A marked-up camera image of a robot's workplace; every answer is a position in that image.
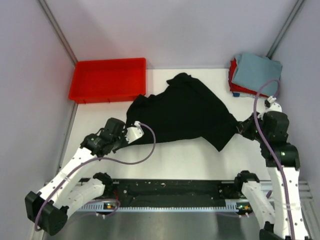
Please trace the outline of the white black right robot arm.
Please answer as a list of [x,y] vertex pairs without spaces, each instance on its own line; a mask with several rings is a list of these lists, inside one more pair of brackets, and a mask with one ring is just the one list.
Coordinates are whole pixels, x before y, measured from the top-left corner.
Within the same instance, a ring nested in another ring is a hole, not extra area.
[[310,240],[301,209],[298,149],[287,142],[289,119],[285,113],[254,112],[241,123],[241,135],[259,142],[272,184],[273,203],[263,193],[255,173],[243,170],[234,179],[233,192],[246,198],[260,227],[261,240]]

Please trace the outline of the black t-shirt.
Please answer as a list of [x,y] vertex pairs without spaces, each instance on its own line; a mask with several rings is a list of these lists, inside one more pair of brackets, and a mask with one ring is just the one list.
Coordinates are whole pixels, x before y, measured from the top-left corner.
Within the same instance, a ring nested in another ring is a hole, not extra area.
[[139,95],[126,112],[126,125],[148,125],[133,145],[204,138],[218,151],[238,133],[239,122],[226,105],[199,79],[179,73],[167,80],[164,92]]

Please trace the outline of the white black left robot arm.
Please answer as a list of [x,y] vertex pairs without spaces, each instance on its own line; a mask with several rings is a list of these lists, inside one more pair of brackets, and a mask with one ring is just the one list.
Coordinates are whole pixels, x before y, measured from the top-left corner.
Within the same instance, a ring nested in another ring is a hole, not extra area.
[[30,191],[24,201],[27,218],[35,231],[54,236],[71,215],[95,198],[109,198],[114,191],[111,177],[95,173],[75,189],[84,174],[118,146],[127,141],[128,129],[122,120],[110,118],[98,132],[87,135],[71,160],[38,192]]

